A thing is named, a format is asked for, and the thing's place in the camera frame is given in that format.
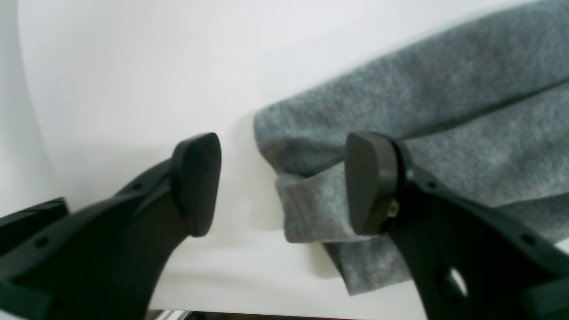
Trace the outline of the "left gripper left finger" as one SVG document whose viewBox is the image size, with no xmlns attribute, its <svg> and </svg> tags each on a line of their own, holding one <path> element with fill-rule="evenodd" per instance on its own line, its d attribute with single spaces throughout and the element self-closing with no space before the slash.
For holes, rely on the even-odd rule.
<svg viewBox="0 0 569 320">
<path fill-rule="evenodd" d="M 221 162 L 215 133 L 193 136 L 76 213 L 57 198 L 2 217 L 1 310 L 28 320 L 142 320 L 171 253 L 207 235 Z"/>
</svg>

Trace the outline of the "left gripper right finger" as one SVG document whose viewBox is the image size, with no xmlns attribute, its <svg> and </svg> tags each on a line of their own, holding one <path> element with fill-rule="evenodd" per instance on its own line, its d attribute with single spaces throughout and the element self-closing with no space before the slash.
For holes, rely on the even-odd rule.
<svg viewBox="0 0 569 320">
<path fill-rule="evenodd" d="M 568 318 L 568 255 L 511 217 L 454 195 L 402 142 L 349 133 L 344 170 L 354 232 L 390 237 L 429 319 Z"/>
</svg>

